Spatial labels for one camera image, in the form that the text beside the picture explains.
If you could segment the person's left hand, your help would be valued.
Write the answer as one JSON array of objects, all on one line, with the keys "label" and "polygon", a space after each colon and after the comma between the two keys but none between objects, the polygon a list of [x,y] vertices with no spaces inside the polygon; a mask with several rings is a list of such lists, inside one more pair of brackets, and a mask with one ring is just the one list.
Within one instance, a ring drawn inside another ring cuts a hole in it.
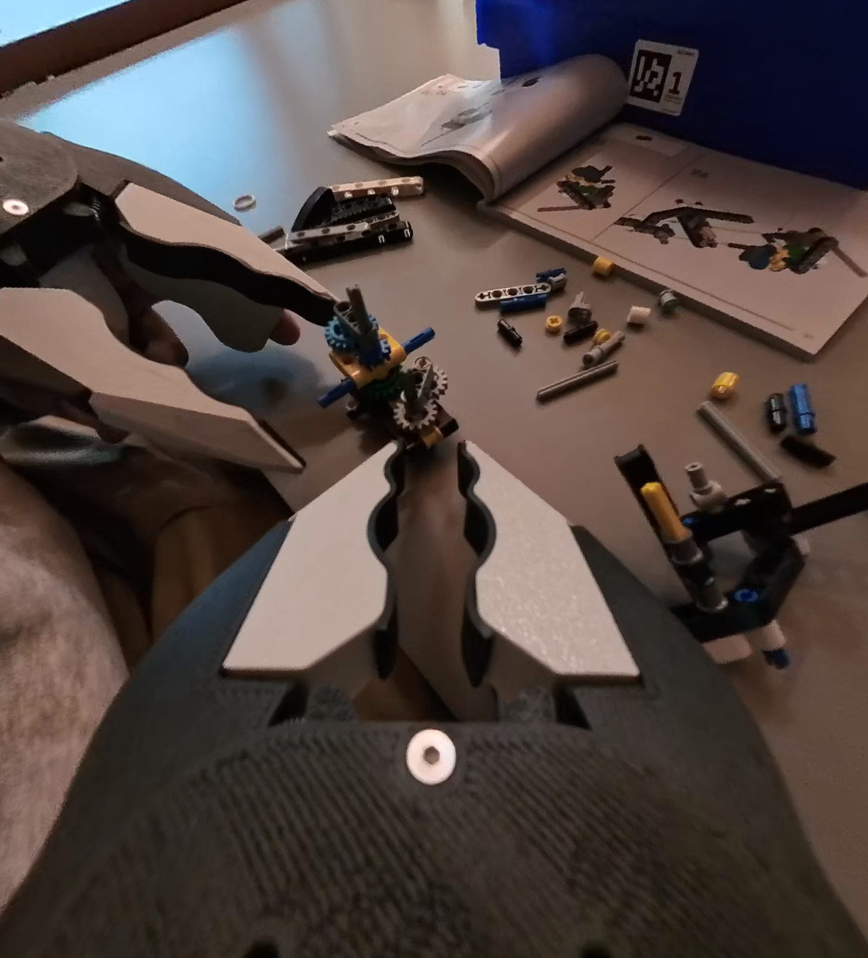
[{"label": "person's left hand", "polygon": [[95,246],[92,260],[105,280],[100,308],[116,337],[149,360],[187,366],[187,347],[155,310],[156,299],[130,277],[114,247]]}]

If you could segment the lego instruction booklet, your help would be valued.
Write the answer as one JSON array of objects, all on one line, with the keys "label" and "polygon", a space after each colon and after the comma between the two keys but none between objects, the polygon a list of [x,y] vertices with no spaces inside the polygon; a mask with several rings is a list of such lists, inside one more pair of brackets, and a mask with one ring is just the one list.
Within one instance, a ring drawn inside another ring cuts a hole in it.
[{"label": "lego instruction booklet", "polygon": [[586,54],[507,79],[442,75],[329,136],[442,163],[484,211],[802,357],[868,298],[868,192],[618,121],[623,70]]}]

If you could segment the grey short lego beam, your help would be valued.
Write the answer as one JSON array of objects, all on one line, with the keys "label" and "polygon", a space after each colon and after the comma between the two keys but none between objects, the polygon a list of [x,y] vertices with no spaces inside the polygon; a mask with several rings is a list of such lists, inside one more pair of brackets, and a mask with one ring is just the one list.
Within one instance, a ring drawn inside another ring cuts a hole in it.
[{"label": "grey short lego beam", "polygon": [[535,282],[522,285],[508,285],[498,288],[483,290],[474,297],[474,304],[477,308],[499,307],[505,303],[523,298],[536,299],[540,297],[546,300],[547,296],[553,291],[549,282]]}]

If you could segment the person's beige pants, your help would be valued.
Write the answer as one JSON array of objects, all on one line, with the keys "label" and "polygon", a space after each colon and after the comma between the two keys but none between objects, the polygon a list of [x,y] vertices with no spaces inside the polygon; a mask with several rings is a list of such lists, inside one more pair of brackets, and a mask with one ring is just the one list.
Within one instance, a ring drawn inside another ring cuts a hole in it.
[{"label": "person's beige pants", "polygon": [[0,653],[129,667],[289,509],[244,470],[123,449],[107,462],[0,457]]}]

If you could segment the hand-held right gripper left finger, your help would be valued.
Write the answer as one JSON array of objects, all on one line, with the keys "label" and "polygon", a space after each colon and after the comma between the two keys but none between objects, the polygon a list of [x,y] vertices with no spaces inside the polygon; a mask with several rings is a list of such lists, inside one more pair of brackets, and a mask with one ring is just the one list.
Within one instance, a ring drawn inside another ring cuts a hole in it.
[{"label": "hand-held right gripper left finger", "polygon": [[387,678],[397,620],[387,549],[398,532],[404,445],[389,442],[300,509],[223,663],[237,678],[330,686]]}]

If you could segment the pile of lego beams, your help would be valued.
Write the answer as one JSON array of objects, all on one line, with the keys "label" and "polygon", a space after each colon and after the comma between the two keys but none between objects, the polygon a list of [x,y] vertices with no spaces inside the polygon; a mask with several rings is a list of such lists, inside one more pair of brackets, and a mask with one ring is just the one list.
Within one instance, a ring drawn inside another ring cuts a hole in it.
[{"label": "pile of lego beams", "polygon": [[411,243],[414,230],[397,201],[424,194],[420,176],[318,187],[276,250],[303,265]]}]

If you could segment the lego gear assembly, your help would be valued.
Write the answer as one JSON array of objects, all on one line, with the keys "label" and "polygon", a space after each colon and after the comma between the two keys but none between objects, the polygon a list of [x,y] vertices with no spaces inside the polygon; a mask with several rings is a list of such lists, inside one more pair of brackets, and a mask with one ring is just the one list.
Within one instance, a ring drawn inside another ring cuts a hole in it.
[{"label": "lego gear assembly", "polygon": [[409,450],[432,449],[455,434],[459,425],[443,405],[448,377],[419,353],[435,330],[422,329],[400,342],[368,311],[358,285],[345,294],[323,332],[341,378],[318,397],[320,408],[344,401],[349,418],[383,427]]}]

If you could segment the grey lego axle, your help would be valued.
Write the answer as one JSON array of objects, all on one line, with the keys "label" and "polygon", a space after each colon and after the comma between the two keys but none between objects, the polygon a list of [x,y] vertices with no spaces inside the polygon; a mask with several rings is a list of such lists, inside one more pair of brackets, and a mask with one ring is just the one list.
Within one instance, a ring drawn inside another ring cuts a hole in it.
[{"label": "grey lego axle", "polygon": [[584,369],[576,374],[572,374],[569,377],[565,377],[540,388],[536,393],[536,401],[543,404],[567,396],[596,382],[616,375],[618,369],[618,361],[608,361]]},{"label": "grey lego axle", "polygon": [[702,402],[697,415],[715,436],[763,483],[779,483],[783,476],[775,465],[755,449],[712,401]]}]

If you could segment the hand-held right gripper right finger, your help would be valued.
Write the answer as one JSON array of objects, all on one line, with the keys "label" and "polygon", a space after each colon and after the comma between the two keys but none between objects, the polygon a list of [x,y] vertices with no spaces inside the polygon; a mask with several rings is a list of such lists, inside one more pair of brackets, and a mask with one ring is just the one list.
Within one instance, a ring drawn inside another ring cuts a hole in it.
[{"label": "hand-held right gripper right finger", "polygon": [[461,649],[470,684],[508,703],[525,690],[641,679],[570,521],[471,441],[458,447],[464,540]]}]

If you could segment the blue plastic bin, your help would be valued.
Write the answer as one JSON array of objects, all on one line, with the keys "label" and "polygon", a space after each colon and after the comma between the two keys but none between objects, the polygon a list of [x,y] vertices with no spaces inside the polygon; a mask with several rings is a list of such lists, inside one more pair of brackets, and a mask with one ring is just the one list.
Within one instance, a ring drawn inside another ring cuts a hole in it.
[{"label": "blue plastic bin", "polygon": [[628,123],[868,188],[868,1],[477,1],[503,78],[582,54]]}]

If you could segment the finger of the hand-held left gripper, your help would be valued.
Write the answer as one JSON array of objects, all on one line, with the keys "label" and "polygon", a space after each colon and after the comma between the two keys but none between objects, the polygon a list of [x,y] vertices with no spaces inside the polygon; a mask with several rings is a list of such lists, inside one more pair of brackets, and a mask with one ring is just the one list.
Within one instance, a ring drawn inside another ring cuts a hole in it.
[{"label": "finger of the hand-held left gripper", "polygon": [[[205,246],[140,246],[127,263],[158,295],[187,305],[231,349],[256,352],[288,309],[307,316],[307,277],[260,245],[255,262]],[[121,341],[101,308],[63,288],[0,289],[0,380],[86,401],[101,424],[262,471],[305,462],[243,408],[200,390],[174,365]]]},{"label": "finger of the hand-held left gripper", "polygon": [[120,260],[156,301],[197,313],[226,347],[255,353],[284,312],[324,327],[336,297],[237,222],[137,184],[116,195]]}]

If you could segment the black lego frame assembly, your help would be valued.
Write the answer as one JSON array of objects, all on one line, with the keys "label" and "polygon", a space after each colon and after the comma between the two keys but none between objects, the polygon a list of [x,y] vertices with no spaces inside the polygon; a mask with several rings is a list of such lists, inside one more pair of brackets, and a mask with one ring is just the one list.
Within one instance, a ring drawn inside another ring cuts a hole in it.
[{"label": "black lego frame assembly", "polygon": [[[806,566],[800,539],[868,512],[868,482],[794,506],[780,480],[726,496],[694,463],[695,509],[680,512],[643,446],[616,456],[615,465],[689,597],[671,611],[692,638],[719,663],[759,654],[775,670],[788,668],[778,616]],[[724,586],[716,578],[713,545],[734,534],[751,557],[739,580]]]}]

